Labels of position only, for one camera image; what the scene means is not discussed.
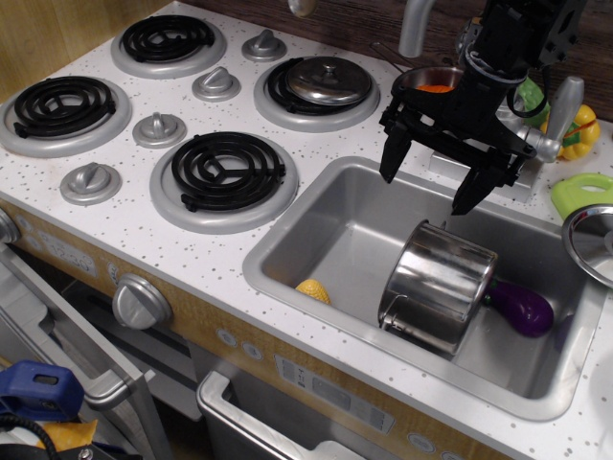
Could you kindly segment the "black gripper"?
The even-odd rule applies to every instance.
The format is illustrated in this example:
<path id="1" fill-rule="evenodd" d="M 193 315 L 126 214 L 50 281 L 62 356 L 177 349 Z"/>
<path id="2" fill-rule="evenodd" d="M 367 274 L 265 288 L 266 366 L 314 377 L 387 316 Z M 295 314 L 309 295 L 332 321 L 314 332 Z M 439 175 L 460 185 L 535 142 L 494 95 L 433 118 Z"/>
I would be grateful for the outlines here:
<path id="1" fill-rule="evenodd" d="M 469 66 L 451 92 L 430 94 L 401 89 L 397 77 L 392 101 L 380 123 L 384 143 L 379 172 L 391 183 L 413 142 L 470 167 L 452 202 L 452 215 L 463 216 L 496 187 L 513 185 L 535 149 L 496 117 L 499 105 L 519 84 Z"/>

